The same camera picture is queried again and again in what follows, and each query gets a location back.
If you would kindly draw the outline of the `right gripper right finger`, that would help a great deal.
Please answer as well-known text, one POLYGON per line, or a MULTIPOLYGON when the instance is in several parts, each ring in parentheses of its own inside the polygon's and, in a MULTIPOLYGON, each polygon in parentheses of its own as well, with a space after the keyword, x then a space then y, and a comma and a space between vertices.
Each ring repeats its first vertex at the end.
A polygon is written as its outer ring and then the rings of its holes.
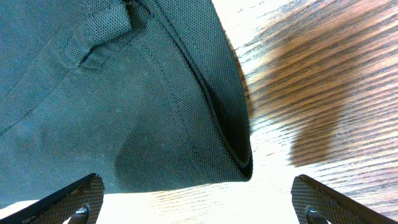
POLYGON ((290 193, 300 224, 397 224, 307 175, 294 178, 290 193))

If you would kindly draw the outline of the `black polo shirt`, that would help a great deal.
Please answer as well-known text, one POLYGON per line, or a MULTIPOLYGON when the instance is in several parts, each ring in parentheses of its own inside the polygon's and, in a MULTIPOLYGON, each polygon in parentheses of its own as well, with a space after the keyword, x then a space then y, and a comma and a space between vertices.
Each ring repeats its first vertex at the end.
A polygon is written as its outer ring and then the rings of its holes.
POLYGON ((106 192, 252 176, 243 84, 211 1, 1 2, 1 205, 90 173, 106 192))

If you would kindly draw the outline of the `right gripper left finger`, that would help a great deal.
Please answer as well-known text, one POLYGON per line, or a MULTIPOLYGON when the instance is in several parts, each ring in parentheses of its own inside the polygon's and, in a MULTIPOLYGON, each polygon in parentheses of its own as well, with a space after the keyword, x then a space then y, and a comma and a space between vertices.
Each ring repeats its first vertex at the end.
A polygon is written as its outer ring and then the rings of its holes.
POLYGON ((104 183, 95 173, 1 219, 1 224, 97 222, 104 199, 104 183))

